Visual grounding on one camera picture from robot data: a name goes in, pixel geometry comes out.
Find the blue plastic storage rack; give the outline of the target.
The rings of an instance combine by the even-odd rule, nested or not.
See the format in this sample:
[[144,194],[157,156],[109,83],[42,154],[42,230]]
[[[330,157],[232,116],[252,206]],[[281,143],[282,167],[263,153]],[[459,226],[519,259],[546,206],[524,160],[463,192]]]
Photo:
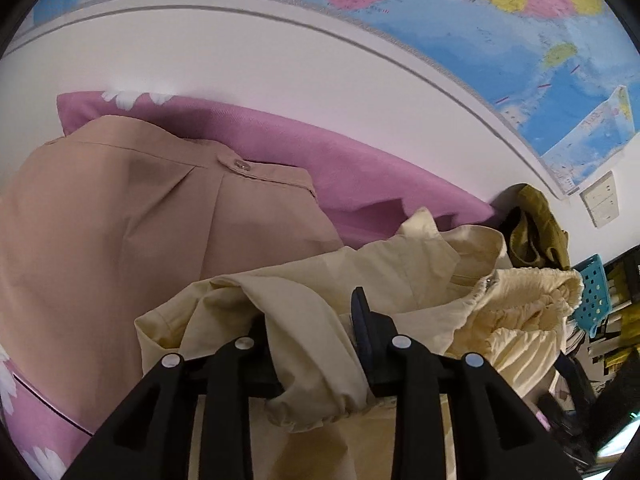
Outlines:
[[598,254],[578,263],[575,270],[582,277],[584,290],[572,318],[581,330],[593,338],[612,310],[608,280]]

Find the colourful wall map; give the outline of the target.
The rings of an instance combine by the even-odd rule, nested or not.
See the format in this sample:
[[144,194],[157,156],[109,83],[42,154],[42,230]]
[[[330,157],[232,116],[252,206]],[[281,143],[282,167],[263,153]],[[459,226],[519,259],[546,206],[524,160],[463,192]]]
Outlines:
[[[34,28],[98,0],[38,0]],[[639,53],[604,0],[293,0],[421,53],[491,105],[572,192],[639,131]]]

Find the folded pink garment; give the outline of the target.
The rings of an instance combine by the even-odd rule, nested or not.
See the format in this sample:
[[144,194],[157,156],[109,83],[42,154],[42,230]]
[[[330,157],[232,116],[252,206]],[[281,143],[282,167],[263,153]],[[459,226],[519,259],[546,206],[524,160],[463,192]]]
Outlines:
[[341,244],[306,170],[103,116],[33,151],[2,193],[2,346],[95,430],[141,377],[138,316],[204,278]]

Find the left white wall socket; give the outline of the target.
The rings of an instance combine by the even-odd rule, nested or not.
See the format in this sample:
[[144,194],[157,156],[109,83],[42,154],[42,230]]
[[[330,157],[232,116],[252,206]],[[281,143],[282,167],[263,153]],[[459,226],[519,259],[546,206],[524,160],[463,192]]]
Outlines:
[[590,219],[596,229],[601,229],[620,215],[616,183],[612,171],[580,193]]

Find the pink floral bed sheet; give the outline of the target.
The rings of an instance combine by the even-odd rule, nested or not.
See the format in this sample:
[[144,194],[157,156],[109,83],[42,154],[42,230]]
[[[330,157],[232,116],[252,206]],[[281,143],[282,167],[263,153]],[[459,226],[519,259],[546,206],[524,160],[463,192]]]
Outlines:
[[[70,134],[105,115],[152,122],[177,136],[220,141],[253,162],[307,170],[321,209],[344,242],[358,248],[395,232],[416,208],[427,207],[439,229],[486,223],[495,209],[454,184],[369,145],[303,122],[250,108],[153,93],[62,93],[56,98],[62,130]],[[58,479],[90,434],[1,359],[4,426],[29,470]]]

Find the olive brown garment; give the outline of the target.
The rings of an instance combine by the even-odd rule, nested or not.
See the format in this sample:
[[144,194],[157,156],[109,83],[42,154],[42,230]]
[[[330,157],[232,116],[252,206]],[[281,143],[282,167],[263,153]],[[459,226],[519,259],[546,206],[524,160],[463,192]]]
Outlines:
[[546,196],[533,186],[518,186],[500,230],[516,268],[567,271],[572,267],[568,233],[556,221]]

